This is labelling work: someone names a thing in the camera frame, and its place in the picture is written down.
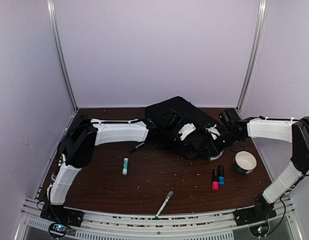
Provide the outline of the black student backpack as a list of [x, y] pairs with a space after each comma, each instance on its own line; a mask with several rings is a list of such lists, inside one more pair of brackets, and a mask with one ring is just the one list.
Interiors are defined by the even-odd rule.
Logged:
[[144, 109], [145, 118], [151, 120], [155, 127], [163, 129], [165, 128], [165, 119], [169, 114], [183, 116], [183, 123], [178, 132], [182, 146], [165, 147], [189, 160], [201, 158], [215, 161], [222, 156], [224, 150], [212, 152], [211, 143], [225, 131], [225, 128], [213, 117], [198, 109], [183, 97], [175, 96], [149, 105]]

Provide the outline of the thin green white pen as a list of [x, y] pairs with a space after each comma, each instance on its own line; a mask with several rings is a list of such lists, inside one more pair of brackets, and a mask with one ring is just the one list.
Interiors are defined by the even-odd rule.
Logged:
[[164, 210], [164, 208], [166, 207], [167, 203], [169, 202], [170, 198], [173, 196], [174, 192], [173, 191], [169, 191], [168, 194], [165, 197], [164, 202], [162, 203], [162, 205], [160, 206], [159, 210], [157, 211], [157, 213], [155, 214], [154, 218], [158, 219], [160, 214], [162, 213], [162, 211]]

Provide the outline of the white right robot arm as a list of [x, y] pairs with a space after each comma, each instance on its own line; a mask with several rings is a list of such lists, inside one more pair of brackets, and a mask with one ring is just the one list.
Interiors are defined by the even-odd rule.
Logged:
[[220, 154], [235, 142], [253, 139], [262, 159], [274, 170], [276, 178], [255, 198], [251, 217], [261, 221], [274, 203], [292, 191], [309, 171], [309, 116], [303, 118], [248, 117], [240, 119], [213, 139], [209, 153]]

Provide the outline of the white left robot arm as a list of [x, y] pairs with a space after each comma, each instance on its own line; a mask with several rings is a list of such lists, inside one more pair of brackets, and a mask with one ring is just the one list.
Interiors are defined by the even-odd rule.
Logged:
[[92, 161], [98, 145], [120, 142], [159, 142], [168, 140], [168, 132], [153, 118], [132, 120], [89, 119], [81, 115], [68, 129], [57, 149], [57, 171], [44, 197], [44, 210], [55, 222], [62, 222], [67, 212], [64, 203], [67, 193], [82, 168]]

